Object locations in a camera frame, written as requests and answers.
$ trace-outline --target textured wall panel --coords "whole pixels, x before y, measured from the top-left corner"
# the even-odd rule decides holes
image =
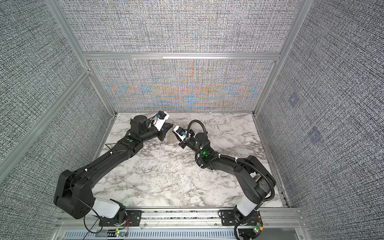
[[[384,5],[315,1],[259,115],[313,239],[383,239]]]
[[[83,69],[44,0],[0,2],[0,162]]]
[[[59,0],[85,51],[280,52],[300,0]]]
[[[0,238],[49,239],[62,212],[53,196],[59,175],[92,161],[110,115],[84,80],[0,185]],[[15,234],[17,229],[22,233]]]
[[[273,61],[91,60],[119,112],[252,111]]]

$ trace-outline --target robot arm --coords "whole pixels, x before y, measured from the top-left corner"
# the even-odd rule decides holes
[[[196,136],[193,130],[190,129],[194,122],[199,123],[203,128],[203,132],[196,134]],[[180,141],[179,146],[182,148],[188,146],[195,152],[195,161],[200,168],[221,170],[236,177],[245,197],[235,206],[233,211],[228,212],[228,214],[232,214],[231,217],[236,222],[232,221],[233,224],[230,225],[235,226],[235,236],[239,239],[236,231],[237,227],[240,224],[247,224],[250,217],[257,218],[259,222],[255,223],[256,226],[254,226],[253,230],[250,232],[244,229],[239,230],[239,235],[243,236],[244,239],[257,237],[263,229],[263,222],[257,209],[263,202],[271,200],[275,195],[274,186],[276,185],[276,181],[272,175],[255,156],[250,155],[247,158],[233,158],[221,155],[213,150],[210,147],[205,126],[198,120],[191,121],[187,130],[176,126],[173,132]],[[254,172],[261,175],[257,181],[250,175]],[[220,211],[219,215],[222,216],[222,218],[228,216],[224,216],[223,210]]]
[[[133,157],[147,140],[157,137],[163,141],[172,124],[166,123],[169,115],[159,111],[150,122],[146,116],[135,116],[131,119],[131,129],[115,144],[112,149],[93,162],[75,171],[65,170],[59,176],[54,198],[54,204],[75,219],[84,217],[91,208],[100,213],[101,217],[109,218],[110,222],[122,223],[125,217],[125,207],[117,201],[96,199],[92,188],[108,172],[125,160]]]

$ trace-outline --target mounting plate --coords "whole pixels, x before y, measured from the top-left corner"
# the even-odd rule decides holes
[[[142,211],[141,210],[126,210],[125,213],[127,214],[127,217],[130,218],[130,220],[128,222],[128,226],[129,227],[138,227],[140,224]],[[110,218],[102,217],[101,221],[103,222],[104,227],[122,227],[122,226],[124,226],[124,224],[122,224],[121,226],[117,226],[116,225],[117,222],[113,219],[110,219]]]
[[[235,226],[237,223],[237,220],[235,219],[235,211],[234,210],[219,210],[218,214],[220,215],[221,224],[223,226]],[[260,212],[257,211],[253,215],[253,217],[261,217]],[[242,223],[242,225],[248,223],[250,227],[255,225],[255,219],[249,218],[247,221]]]
[[[130,218],[128,222],[129,227],[138,227],[141,220],[141,210],[126,210],[127,217]]]

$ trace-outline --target marble tabletop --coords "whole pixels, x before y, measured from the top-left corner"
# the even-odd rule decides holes
[[[119,113],[106,143],[121,139],[136,115],[155,113]],[[233,157],[256,156],[270,171],[263,146],[249,113],[170,113],[167,122],[187,128],[193,119],[202,121],[208,131],[211,147]],[[195,133],[200,125],[193,124]],[[244,196],[236,177],[218,170],[200,169],[194,152],[178,146],[169,131],[164,141],[155,138],[132,158],[105,175],[92,189],[95,197],[114,199],[125,206],[152,207],[232,207]],[[104,147],[102,154],[108,150]],[[282,207],[276,196],[262,207]]]

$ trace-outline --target aluminum frame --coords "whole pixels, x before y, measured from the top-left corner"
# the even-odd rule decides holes
[[[218,211],[233,210],[233,207],[129,207],[127,210],[142,210],[140,229],[168,228],[233,228],[222,226]],[[260,208],[265,228],[306,228],[298,208]],[[93,225],[96,217],[87,216],[87,226]],[[57,234],[63,229],[84,229],[83,219],[74,219],[67,213],[62,213],[54,227]]]
[[[260,123],[259,123],[259,121],[258,121],[256,116],[253,116],[253,122],[255,123],[256,130],[257,130],[257,132],[259,134],[260,141],[263,144],[264,152],[265,152],[265,157],[266,157],[266,159],[267,159],[267,161],[269,163],[269,166],[271,168],[271,173],[272,173],[272,175],[274,176],[274,178],[276,180],[276,185],[277,185],[277,188],[279,190],[279,194],[280,194],[280,191],[281,191],[281,194],[283,194],[283,196],[284,196],[284,200],[285,200],[285,202],[287,204],[287,207],[290,207],[290,206],[292,206],[291,201],[288,198],[288,195],[287,195],[287,192],[286,192],[283,180],[282,180],[281,175],[279,173],[279,169],[277,168],[275,159],[273,158],[271,149],[269,148],[268,141],[265,138],[263,129],[260,127]]]
[[[265,83],[260,95],[259,95],[259,98],[257,100],[257,103],[255,105],[255,108],[253,109],[253,112],[254,112],[254,115],[257,116],[262,107],[263,107],[263,104],[266,100],[266,98],[268,97],[268,94],[269,94],[269,91],[271,90],[280,70],[281,70],[281,67],[283,66],[284,64],[284,61],[285,59],[287,58],[288,56],[288,53],[293,45],[293,42],[295,41],[296,39],[296,36],[297,34],[299,33],[299,30],[304,22],[304,19],[305,17],[307,16],[307,13],[312,5],[314,0],[303,0],[303,2],[301,3],[300,5],[300,8],[299,10],[297,11],[297,14],[295,16],[295,20],[293,21],[292,23],[292,26],[288,32],[288,35],[285,39],[285,42],[283,44],[283,47],[281,48],[281,57],[280,59],[277,61],[277,63],[275,63],[275,65],[273,66],[272,68],[272,71],[270,73],[270,76],[267,80],[267,82]]]
[[[99,157],[99,155],[100,155],[100,153],[101,153],[101,150],[103,149],[104,144],[105,144],[105,142],[107,141],[107,138],[108,138],[108,136],[109,136],[109,133],[110,133],[111,130],[112,130],[113,124],[114,124],[115,121],[116,121],[116,117],[117,117],[117,115],[112,116],[111,119],[109,120],[108,127],[107,127],[107,129],[105,130],[104,136],[103,136],[103,138],[102,138],[101,141],[100,141],[99,147],[97,148],[97,151],[96,151],[96,153],[95,153],[95,155],[94,155],[92,161],[96,160],[96,159]]]
[[[40,134],[50,124],[53,118],[61,110],[62,106],[66,104],[68,99],[77,90],[80,84],[90,74],[88,69],[84,69],[76,77],[75,80],[61,93],[56,101],[47,109],[47,111],[40,117],[40,119],[31,127],[28,133],[13,147],[10,153],[0,162],[0,183],[8,176],[16,164],[22,159],[24,154],[29,150],[33,143],[38,139]]]
[[[84,69],[89,69],[91,71],[91,82],[94,88],[96,89],[96,92],[100,96],[103,104],[105,105],[106,109],[110,113],[111,116],[114,116],[116,114],[116,110],[113,106],[112,101],[110,100],[107,92],[101,85],[101,82],[97,78],[95,72],[92,69],[92,66],[89,64],[89,62],[83,57],[83,48],[77,39],[74,31],[72,30],[72,27],[68,23],[68,20],[60,7],[60,4],[57,0],[45,0],[45,3],[48,5],[48,8],[51,10],[51,13],[55,17],[57,23],[59,24],[61,30],[63,31],[65,37],[67,38],[68,42],[70,43],[74,53],[76,54],[77,58],[79,59],[81,65]]]
[[[83,57],[90,59],[209,59],[209,60],[274,60],[280,59],[279,53],[125,53],[125,52],[83,52]]]

